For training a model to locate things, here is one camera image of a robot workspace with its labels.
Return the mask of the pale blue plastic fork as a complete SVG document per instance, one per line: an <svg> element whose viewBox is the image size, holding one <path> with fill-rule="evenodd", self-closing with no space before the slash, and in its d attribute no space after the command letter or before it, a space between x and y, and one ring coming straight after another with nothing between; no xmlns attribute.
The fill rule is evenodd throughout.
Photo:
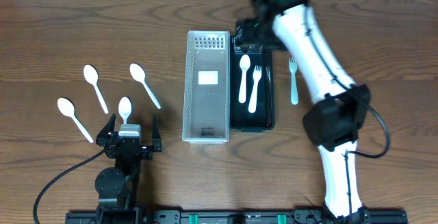
<svg viewBox="0 0 438 224"><path fill-rule="evenodd" d="M291 103L293 105L297 105L299 102L299 97L298 97L298 89L297 89L297 84L296 84L296 72L298 70L298 65L295 61L295 59L290 58L289 59L289 71L291 74Z"/></svg>

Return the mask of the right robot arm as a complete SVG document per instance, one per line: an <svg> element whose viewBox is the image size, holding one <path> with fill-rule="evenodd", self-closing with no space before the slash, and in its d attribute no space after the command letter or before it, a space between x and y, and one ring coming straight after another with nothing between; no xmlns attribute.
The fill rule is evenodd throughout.
<svg viewBox="0 0 438 224"><path fill-rule="evenodd" d="M302 118L309 140L322 158L324 207L336 220L354 218L359 198L355 156L370 91L357 85L337 61L316 22L310 0L250 0L255 17L240 43L258 42L288 50L307 85L313 107Z"/></svg>

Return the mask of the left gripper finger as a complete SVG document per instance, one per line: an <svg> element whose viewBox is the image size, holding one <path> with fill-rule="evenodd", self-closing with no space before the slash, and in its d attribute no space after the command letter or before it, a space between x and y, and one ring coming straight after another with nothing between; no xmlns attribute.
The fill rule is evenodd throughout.
<svg viewBox="0 0 438 224"><path fill-rule="evenodd" d="M112 114L111 117L109 118L109 121L102 128L102 130L97 134L97 138L110 138L112 132L114 131L115 120L116 120L116 115Z"/></svg>
<svg viewBox="0 0 438 224"><path fill-rule="evenodd" d="M154 145L161 144L161 136L159 135L156 116L153 116L152 141Z"/></svg>

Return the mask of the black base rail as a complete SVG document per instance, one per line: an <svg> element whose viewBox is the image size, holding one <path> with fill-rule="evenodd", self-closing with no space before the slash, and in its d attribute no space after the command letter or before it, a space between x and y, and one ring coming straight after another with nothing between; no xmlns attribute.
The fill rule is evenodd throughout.
<svg viewBox="0 0 438 224"><path fill-rule="evenodd" d="M320 209L299 208L292 211L262 212L180 212L157 210L154 212L134 208L131 210L97 210L95 212L71 212L65 217L66 224L408 224L403 210L362 209L351 217L337 219Z"/></svg>

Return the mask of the black plastic basket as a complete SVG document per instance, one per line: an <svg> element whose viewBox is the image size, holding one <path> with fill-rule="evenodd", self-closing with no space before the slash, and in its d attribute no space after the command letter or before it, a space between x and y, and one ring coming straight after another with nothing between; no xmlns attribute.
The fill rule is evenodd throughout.
<svg viewBox="0 0 438 224"><path fill-rule="evenodd" d="M241 132L263 132L275 126L274 84L272 70L272 51L262 45L241 45L235 36L230 42L230 128ZM250 58L250 68L246 76L246 103L238 101L242 70L240 58ZM253 88L253 70L261 67L261 79L257 91L256 110L248 111L249 99Z"/></svg>

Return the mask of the clear plastic basket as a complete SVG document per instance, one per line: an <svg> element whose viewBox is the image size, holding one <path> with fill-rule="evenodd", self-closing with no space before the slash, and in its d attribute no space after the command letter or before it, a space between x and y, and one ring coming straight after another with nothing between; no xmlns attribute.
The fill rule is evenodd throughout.
<svg viewBox="0 0 438 224"><path fill-rule="evenodd" d="M222 144L230 136L230 33L188 32L182 140Z"/></svg>

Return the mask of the white fork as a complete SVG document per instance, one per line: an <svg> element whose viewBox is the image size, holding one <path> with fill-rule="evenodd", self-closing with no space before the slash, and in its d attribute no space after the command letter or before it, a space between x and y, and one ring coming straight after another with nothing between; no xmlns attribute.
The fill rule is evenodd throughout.
<svg viewBox="0 0 438 224"><path fill-rule="evenodd" d="M261 66L257 65L253 71L253 89L248 104L248 111L250 113L255 113L257 109L257 91L258 91L258 84L259 84L259 80L261 79L261 76L262 76Z"/></svg>

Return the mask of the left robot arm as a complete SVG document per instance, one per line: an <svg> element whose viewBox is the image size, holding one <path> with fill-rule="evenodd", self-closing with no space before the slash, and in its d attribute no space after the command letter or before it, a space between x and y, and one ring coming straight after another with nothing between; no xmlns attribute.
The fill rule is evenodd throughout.
<svg viewBox="0 0 438 224"><path fill-rule="evenodd" d="M157 120L153 119L151 145L141 144L140 125L124 124L116 132L115 120L113 114L96 136L96 144L109 159L115 160L115 165L102 170L95 179L99 204L96 216L89 222L152 223L151 212L136 205L136 195L142 161L151 160L155 152L162 150Z"/></svg>

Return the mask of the white spoon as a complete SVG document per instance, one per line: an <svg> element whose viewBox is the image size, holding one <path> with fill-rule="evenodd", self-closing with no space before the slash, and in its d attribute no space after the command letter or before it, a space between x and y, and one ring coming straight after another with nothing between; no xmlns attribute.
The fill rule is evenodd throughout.
<svg viewBox="0 0 438 224"><path fill-rule="evenodd" d="M156 96L153 94L152 90L149 88L148 84L146 83L145 70L137 63L130 64L129 70L132 78L137 82L140 82L144 86L146 92L148 93L149 97L151 98L152 102L155 104L157 109L161 109L162 107L159 104L159 101L157 100Z"/></svg>
<svg viewBox="0 0 438 224"><path fill-rule="evenodd" d="M69 99L62 97L62 98L59 98L57 100L57 106L58 106L59 111L64 116L72 118L72 120L74 121L76 126L79 128L81 133L86 137L86 140L89 143L93 143L94 142L93 138L91 137L89 132L86 130L86 128L81 124L79 119L75 116L75 106L73 105L73 103Z"/></svg>
<svg viewBox="0 0 438 224"><path fill-rule="evenodd" d="M241 81L240 81L240 89L238 95L238 101L240 103L246 102L246 74L247 70L250 68L250 57L247 54L244 54L240 58L240 69L242 71Z"/></svg>
<svg viewBox="0 0 438 224"><path fill-rule="evenodd" d="M123 119L123 124L127 124L128 118L132 112L131 100L128 97L123 97L118 104L118 113Z"/></svg>
<svg viewBox="0 0 438 224"><path fill-rule="evenodd" d="M99 90L99 87L97 84L98 79L99 79L99 74L98 74L97 70L92 65L87 64L83 68L83 75L85 77L85 80L89 84L93 85L95 92L96 92L96 95L98 97L99 103L101 104L101 107L102 107L104 113L107 114L109 111L107 109L107 105L105 103L103 95L101 94L101 91Z"/></svg>

